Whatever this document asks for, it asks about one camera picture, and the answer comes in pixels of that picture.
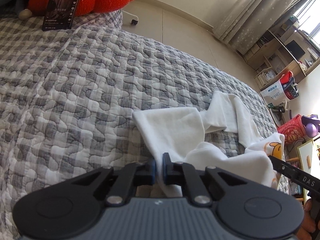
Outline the person right hand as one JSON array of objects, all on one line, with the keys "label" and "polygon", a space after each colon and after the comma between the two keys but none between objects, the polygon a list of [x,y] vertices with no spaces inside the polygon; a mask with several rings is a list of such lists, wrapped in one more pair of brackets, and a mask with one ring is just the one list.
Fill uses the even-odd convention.
[{"label": "person right hand", "polygon": [[312,240],[311,234],[319,229],[319,223],[316,224],[315,220],[310,216],[312,209],[312,199],[310,198],[304,205],[304,219],[302,225],[297,232],[297,238],[300,240]]}]

